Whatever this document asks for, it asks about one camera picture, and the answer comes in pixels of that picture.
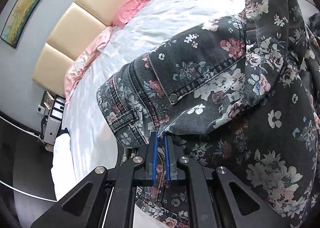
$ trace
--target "floral denim jacket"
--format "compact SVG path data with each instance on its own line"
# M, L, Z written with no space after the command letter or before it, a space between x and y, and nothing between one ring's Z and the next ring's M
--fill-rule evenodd
M125 65L97 101L124 147L148 144L151 131L160 140L171 133L190 157L228 167L299 227L320 191L317 40L297 0L245 0L243 12ZM138 188L136 204L169 227L188 227L185 188L167 187L163 161L159 146L157 183Z

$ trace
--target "pocket flap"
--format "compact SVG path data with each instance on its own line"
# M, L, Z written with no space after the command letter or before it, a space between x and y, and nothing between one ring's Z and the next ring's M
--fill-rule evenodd
M232 66L245 54L245 29L226 16L200 24L148 52L171 104Z

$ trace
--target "beige upholstered headboard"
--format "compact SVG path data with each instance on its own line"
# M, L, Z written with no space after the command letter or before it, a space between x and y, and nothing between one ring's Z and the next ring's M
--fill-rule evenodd
M64 97L64 76L82 51L110 26L125 0L75 0L50 34L32 80Z

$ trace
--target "stitched seam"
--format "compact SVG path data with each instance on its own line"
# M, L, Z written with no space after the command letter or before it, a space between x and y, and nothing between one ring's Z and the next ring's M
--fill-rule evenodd
M115 75L113 75L113 77L112 77L113 87L110 86L110 89L111 89L111 90L113 89L113 90L111 91L111 94L112 94L113 99L115 100L115 104L117 105L117 107L118 107L118 109L120 110L120 112L121 112L122 114L125 114L123 111L127 112L127 109L126 109L126 107L124 107L124 105L123 105L123 103L122 103L122 101L121 101L121 99L120 99L120 97L119 97L119 94L118 94L118 92L117 92L117 89L115 88L114 77L115 77ZM131 125L131 124L128 124L127 126L128 126L128 128L131 130L132 134L134 135L134 137L136 138L136 140L138 141L138 143L139 143L140 145L142 145L141 142L140 142L140 140L139 140L138 137L136 136L134 130L132 129L132 125Z
M118 94L117 89L116 89L116 88L114 88L114 89L115 89L115 93L116 93L117 99L119 100L120 104L123 106L124 110L127 112L126 107L124 106L124 104L122 103L122 101L121 101L121 99L120 99L120 97L119 97L119 94ZM140 139L137 137L135 131L133 130L133 128L135 128L135 126L132 126L132 124L128 124L127 126L130 128L132 134L134 135L134 137L136 138L136 140L138 141L138 143L139 143L140 145L142 145L141 142L140 142Z
M141 99L141 97L140 97L140 95L139 95L139 92L137 91L137 89L136 89L136 87L135 87L135 85L134 85L134 83L133 83L130 65L129 65L129 79L130 79L130 82L131 82L131 84L132 84L133 89L135 90L138 98L140 99L140 102L144 105L144 108L146 108L146 109L148 110L149 115L150 115L150 117L152 118L152 115L151 115L151 113L150 113L149 108L146 106L146 104L144 103L144 101ZM140 130L139 130L139 129L137 128L137 126L135 125L135 123L134 123L134 126L135 126L136 129L138 130L140 136L143 138L144 143L145 143L145 144L148 144L147 141L145 140L144 136L143 136L142 133L140 132Z
M151 202L150 200L148 200L148 199L147 199L144 195L142 195L142 194L139 194L139 195L138 195L138 198L140 198L141 200L143 200L143 201L146 202L147 204L150 203L152 206L159 207L159 206L157 206L156 204L154 204L153 202ZM188 219L185 219L185 218L183 218L183 217L180 217L180 216L178 216L177 214L175 214L175 213L173 213L173 212L170 212L169 210L167 210L167 209L164 208L164 207L159 207L159 208L162 209L164 212L169 213L169 214L172 214L172 215L174 215L176 218L179 218L180 220L182 220L183 223L185 223L185 221L189 222Z
M238 22L239 20L237 20L237 19L235 19L235 18L232 18L232 17L229 17L229 16L226 16L226 18L229 18L231 21L234 21L234 22L236 22L236 23L239 25L239 22ZM150 62L150 64L151 64L151 67L152 67L152 70L153 70L154 74L156 75L156 77L157 77L157 79L158 79L158 81L159 81L159 83L160 83L160 86L162 87L162 90L164 91L165 95L168 97L168 95L166 94L166 90L163 88L162 83L161 83L159 77L157 76L157 73L156 73L156 71L155 71L155 69L154 69L154 66L153 66L153 64L152 64L152 61L151 61L149 55L148 55L148 60L149 60L149 62ZM232 57L232 58L229 58L229 59L226 59L225 61L219 63L219 64L216 65L214 68L212 68L209 72L215 71L218 67L220 67L221 65L223 65L223 64L226 63L226 62L227 62L227 63L228 63L228 62L231 63L230 60L233 60L233 62L237 62L237 61L239 61L240 59L235 59L235 58L233 58L233 57ZM197 80L191 81L191 82L188 83L187 85L181 87L180 89L177 89L175 92L176 92L176 93L179 93L182 89L186 88L186 86L190 86L190 85L192 85L192 84L195 84L196 87L192 87L192 88L191 88L191 89L192 89L191 92L187 92L186 94L181 94L181 95L179 95L179 96L184 97L184 96L186 96L187 94L192 93L196 88L199 87L199 86L197 86L197 84L199 84L199 85L202 84L202 83L199 83L198 80L201 79L201 78L203 79L203 78L205 78L205 77L208 76L208 75L209 75L209 73L205 73L205 74L201 75Z
M128 123L131 123L132 121L136 121L137 119L128 119L127 121L123 122L123 123L115 123L113 128L115 131L120 130L121 128L125 127Z
M127 116L131 116L131 119L129 119L129 120L132 120L132 118L137 119L135 114L132 112L132 110L134 110L134 109L131 109L130 111L127 111L126 113L120 115L117 119L113 120L111 122L111 124L117 124L118 121L120 121L122 118L126 118Z
M111 101L108 96L106 96L106 98L108 99L108 101L109 101L111 104L112 104L112 102L115 103L114 99L113 99L113 101ZM108 118L105 116L104 113L102 113L102 115L103 115L104 119L106 120L107 124L109 125L110 129L112 130L112 126L111 126L111 123L109 123ZM117 143L122 144L122 143L120 142L120 140L118 139L117 135L114 134L114 136L116 137Z
M119 111L124 114L124 112L127 112L127 109L122 105L119 97L117 96L117 92L116 92L116 88L115 88L115 81L114 81L114 77L115 75L112 76L112 78L109 79L109 85L110 85L110 82L112 82L112 86L110 85L110 92L111 92L111 95L113 97L113 100L116 104L116 106L118 107Z
M240 62L242 59L244 59L245 56L242 56L241 58L239 58L237 61L235 61L234 63L232 63L230 66L226 67L224 70L220 71L219 73L215 74L214 76L212 76L211 78L207 79L206 81L204 81L203 83L199 84L196 88L190 90L189 92L185 93L184 95L179 96L178 100L174 103L171 103L172 105L176 104L178 101L180 101L183 97L187 96L188 94L193 93L196 89L199 89L200 87L202 87L203 85L205 85L207 82L211 81L212 79L216 78L218 75L226 72L229 68L231 68L233 65L237 64L238 62Z
M136 78L136 80L137 80L136 82L138 83L138 85L139 85L142 93L144 94L146 100L148 101L149 106L151 106L153 113L155 114L155 116L154 116L154 115L151 113L150 109L148 108L148 105L146 105L146 108L148 108L149 113L150 113L150 115L151 115L151 117L152 117L152 119L153 119L153 125L154 125L154 127L156 128L154 117L156 117L156 120L158 121L158 123L160 123L159 117L158 117L158 114L157 114L157 111L156 111L155 107L153 106L153 104L151 103L149 97L148 97L148 96L146 95L146 93L144 92L143 87L141 86L141 83L140 83L140 81L139 81L139 79L138 79L138 77L137 77L137 73L136 73L134 67L132 67L132 71L133 71L134 76L135 76L135 78Z
M158 152L158 155L159 155L159 158L160 158L160 161L161 161L161 164L162 164L162 169L163 169L163 171L162 171L162 174L161 174L161 178L160 178L160 182L159 182L159 185L158 185L158 193L157 193L157 196L156 196L156 202L158 201L158 199L159 199L159 194L160 194L160 189L161 189L161 183L162 183L162 179L163 179L163 174L164 174L164 161L163 161L163 159L162 159L162 157L160 156L160 153Z
M252 6L251 0L249 0L249 2L250 2L251 9L252 9L252 11L253 11L253 6ZM255 25L256 41L257 41L257 43L258 43L258 42L259 42L259 41L258 41L258 31L257 31L258 26L257 26L257 21L256 21L256 17L255 17L255 16L253 16L253 20L254 20L254 25ZM259 72L259 84L260 84L260 83L261 83L261 71L262 71L261 65L259 66L259 69L260 69L260 72Z

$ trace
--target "metal snap button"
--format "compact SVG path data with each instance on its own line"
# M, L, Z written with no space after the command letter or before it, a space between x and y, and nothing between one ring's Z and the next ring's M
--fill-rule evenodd
M170 100L170 102L174 103L178 100L178 96L176 94L171 94L169 96L169 100Z

